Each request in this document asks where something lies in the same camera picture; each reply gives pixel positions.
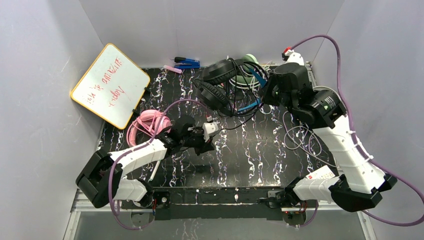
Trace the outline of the pink headphones with cable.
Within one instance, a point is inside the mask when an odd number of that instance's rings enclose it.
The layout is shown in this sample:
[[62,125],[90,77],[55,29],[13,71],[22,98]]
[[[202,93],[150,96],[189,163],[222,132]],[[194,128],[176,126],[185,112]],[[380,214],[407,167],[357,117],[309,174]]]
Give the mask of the pink headphones with cable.
[[171,120],[163,112],[156,109],[144,110],[130,124],[126,133],[127,143],[130,147],[134,147],[137,145],[136,137],[138,132],[152,137],[155,131],[160,133],[169,126],[171,126]]

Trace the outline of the black blue headphones with cable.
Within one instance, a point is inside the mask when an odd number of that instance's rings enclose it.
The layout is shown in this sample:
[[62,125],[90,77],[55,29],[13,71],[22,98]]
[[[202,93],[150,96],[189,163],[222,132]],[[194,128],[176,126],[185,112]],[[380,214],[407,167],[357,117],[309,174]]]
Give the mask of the black blue headphones with cable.
[[265,86],[269,70],[251,55],[228,57],[206,66],[192,84],[196,98],[217,116],[247,122],[264,107],[259,89]]

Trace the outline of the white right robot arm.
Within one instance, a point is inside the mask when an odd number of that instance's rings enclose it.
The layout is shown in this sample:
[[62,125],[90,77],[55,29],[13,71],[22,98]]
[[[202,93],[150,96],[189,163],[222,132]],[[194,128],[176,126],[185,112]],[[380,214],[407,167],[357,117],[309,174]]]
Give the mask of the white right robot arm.
[[331,152],[340,176],[327,179],[297,177],[285,189],[286,203],[317,200],[334,202],[347,212],[372,209],[397,179],[384,173],[361,150],[361,143],[350,129],[347,109],[331,90],[315,90],[303,57],[287,48],[284,63],[269,74],[260,90],[267,105],[284,106],[300,122],[307,124]]

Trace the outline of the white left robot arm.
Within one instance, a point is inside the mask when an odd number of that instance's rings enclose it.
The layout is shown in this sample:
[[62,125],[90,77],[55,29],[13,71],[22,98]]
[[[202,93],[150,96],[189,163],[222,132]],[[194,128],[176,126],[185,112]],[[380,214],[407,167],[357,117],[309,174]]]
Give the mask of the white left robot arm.
[[97,150],[75,184],[95,208],[113,206],[115,201],[132,201],[148,207],[154,202],[153,188],[145,180],[127,179],[127,174],[164,160],[182,148],[193,148],[197,155],[213,151],[213,137],[218,132],[218,124],[210,116],[197,126],[193,117],[183,115],[162,128],[152,140],[120,151]]

